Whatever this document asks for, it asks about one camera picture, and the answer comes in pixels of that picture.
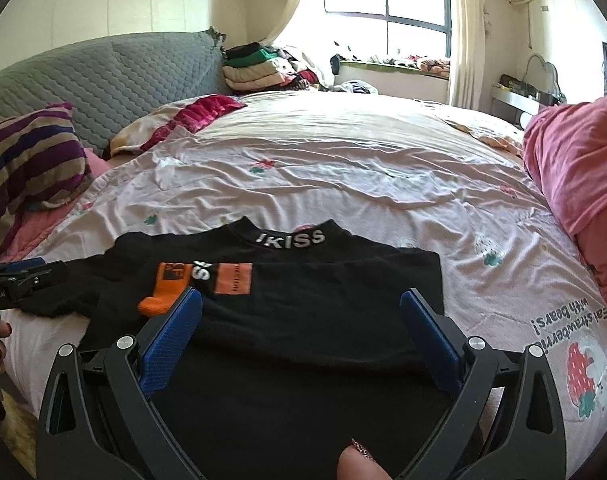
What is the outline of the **right hand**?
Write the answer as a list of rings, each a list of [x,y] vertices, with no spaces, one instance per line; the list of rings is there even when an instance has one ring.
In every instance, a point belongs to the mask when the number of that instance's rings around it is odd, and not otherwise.
[[[369,451],[357,440],[341,452],[337,464],[338,480],[390,480]]]

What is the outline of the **left hand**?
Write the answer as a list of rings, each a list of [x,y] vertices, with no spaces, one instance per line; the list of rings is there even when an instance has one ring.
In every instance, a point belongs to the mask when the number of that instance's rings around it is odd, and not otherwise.
[[[0,375],[6,373],[5,358],[7,348],[5,341],[12,334],[12,326],[4,320],[0,320]]]

